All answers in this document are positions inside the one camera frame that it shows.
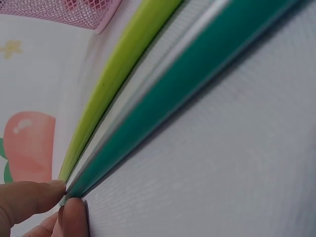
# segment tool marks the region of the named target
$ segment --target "lime green strip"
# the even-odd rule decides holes
[[[67,181],[102,114],[133,66],[182,0],[143,0],[87,103],[68,147],[59,179]]]

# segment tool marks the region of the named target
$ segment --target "pink mesh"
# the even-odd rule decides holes
[[[0,14],[26,16],[100,33],[122,0],[0,0]]]

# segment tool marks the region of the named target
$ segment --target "finger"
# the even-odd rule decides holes
[[[52,236],[56,236],[56,237],[63,236],[63,226],[62,226],[63,210],[64,210],[64,206],[62,206],[58,211],[58,219],[57,219],[56,225],[54,226]]]
[[[49,211],[62,198],[65,190],[66,185],[62,181],[23,181],[0,185],[0,217],[11,228],[34,214]]]
[[[89,237],[86,209],[83,201],[71,198],[66,202],[63,211],[64,237]]]
[[[57,218],[58,212],[46,218],[41,224],[24,234],[23,237],[51,237]]]

